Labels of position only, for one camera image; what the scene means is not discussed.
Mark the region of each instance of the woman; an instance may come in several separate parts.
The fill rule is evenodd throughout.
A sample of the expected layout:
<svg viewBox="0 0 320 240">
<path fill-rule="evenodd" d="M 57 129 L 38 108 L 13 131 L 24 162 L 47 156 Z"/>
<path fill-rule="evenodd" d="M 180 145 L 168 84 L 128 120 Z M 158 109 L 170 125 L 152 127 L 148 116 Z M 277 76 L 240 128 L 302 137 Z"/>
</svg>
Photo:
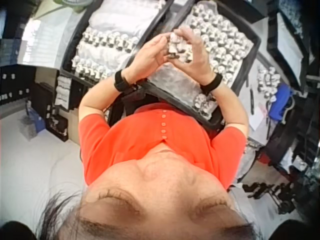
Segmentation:
<svg viewBox="0 0 320 240">
<path fill-rule="evenodd" d="M 168 59 L 170 33 L 160 34 L 130 67 L 83 97 L 79 137 L 88 188 L 57 230 L 50 226 L 65 202 L 50 202 L 41 239 L 252 239 L 251 226 L 234 211 L 227 194 L 245 148 L 247 114 L 211 70 L 201 38 L 189 28 L 175 33 L 192 44 L 191 63 Z M 112 128 L 106 123 L 103 110 L 166 62 L 212 90 L 226 122 L 214 139 L 166 103 L 142 106 Z"/>
</svg>

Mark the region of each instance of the eye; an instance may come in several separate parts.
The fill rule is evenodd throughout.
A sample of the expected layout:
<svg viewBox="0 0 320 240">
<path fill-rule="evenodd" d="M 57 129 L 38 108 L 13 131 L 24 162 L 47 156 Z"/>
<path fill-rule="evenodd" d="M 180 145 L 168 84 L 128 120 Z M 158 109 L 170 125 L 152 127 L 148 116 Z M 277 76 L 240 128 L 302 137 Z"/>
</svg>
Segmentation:
<svg viewBox="0 0 320 240">
<path fill-rule="evenodd" d="M 202 200 L 195 208 L 195 212 L 197 215 L 210 214 L 217 206 L 228 207 L 229 205 L 224 198 L 217 199 L 216 197 L 210 197 Z"/>
<path fill-rule="evenodd" d="M 99 193 L 98 201 L 103 200 L 106 200 L 108 203 L 115 204 L 121 208 L 127 208 L 128 210 L 139 213 L 135 201 L 124 191 L 107 189 L 106 191 Z"/>
</svg>

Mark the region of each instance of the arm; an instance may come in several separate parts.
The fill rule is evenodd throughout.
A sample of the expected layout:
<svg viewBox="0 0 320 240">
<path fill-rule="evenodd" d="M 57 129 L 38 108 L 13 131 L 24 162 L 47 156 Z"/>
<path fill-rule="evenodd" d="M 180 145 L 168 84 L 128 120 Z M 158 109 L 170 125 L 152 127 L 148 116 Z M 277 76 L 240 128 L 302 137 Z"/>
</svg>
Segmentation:
<svg viewBox="0 0 320 240">
<path fill-rule="evenodd" d="M 174 32 L 192 44 L 193 61 L 190 63 L 182 63 L 177 59 L 168 59 L 168 61 L 202 86 L 208 85 L 215 79 L 216 74 L 210 67 L 209 56 L 201 37 L 194 35 L 190 28 L 180 28 Z M 248 116 L 236 94 L 223 82 L 212 91 L 212 94 L 221 109 L 226 127 L 237 128 L 247 137 Z"/>
<path fill-rule="evenodd" d="M 144 79 L 165 63 L 167 53 L 167 37 L 170 33 L 160 34 L 147 42 L 137 53 L 132 64 L 125 68 L 121 75 L 129 84 L 135 84 Z M 108 108 L 120 92 L 114 86 L 115 76 L 102 80 L 83 97 L 79 106 L 79 121 L 90 114 L 104 116 L 103 110 Z"/>
</svg>

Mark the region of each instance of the black wristband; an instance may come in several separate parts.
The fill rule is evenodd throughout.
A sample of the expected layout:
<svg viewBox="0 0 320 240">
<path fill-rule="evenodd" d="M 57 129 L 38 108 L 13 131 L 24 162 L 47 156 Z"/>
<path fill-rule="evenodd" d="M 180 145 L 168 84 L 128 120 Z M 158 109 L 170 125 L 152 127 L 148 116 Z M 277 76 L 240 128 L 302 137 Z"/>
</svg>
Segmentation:
<svg viewBox="0 0 320 240">
<path fill-rule="evenodd" d="M 122 70 L 119 70 L 114 75 L 114 87 L 120 93 L 130 88 L 130 84 L 127 82 L 127 80 L 124 77 L 122 77 L 121 72 Z"/>
<path fill-rule="evenodd" d="M 215 90 L 221 83 L 223 76 L 220 73 L 215 75 L 215 78 L 208 85 L 202 86 L 201 90 L 205 95 L 208 95 L 211 91 Z"/>
</svg>

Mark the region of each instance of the black pen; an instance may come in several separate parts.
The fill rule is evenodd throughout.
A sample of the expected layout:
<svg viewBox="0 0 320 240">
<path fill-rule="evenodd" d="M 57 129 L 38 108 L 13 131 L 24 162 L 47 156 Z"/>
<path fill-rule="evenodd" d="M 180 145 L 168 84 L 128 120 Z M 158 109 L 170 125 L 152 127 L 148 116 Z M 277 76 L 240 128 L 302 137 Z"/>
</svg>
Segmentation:
<svg viewBox="0 0 320 240">
<path fill-rule="evenodd" d="M 252 85 L 250 86 L 250 99 L 251 99 L 251 115 L 255 114 L 255 97 L 254 90 L 252 89 Z"/>
</svg>

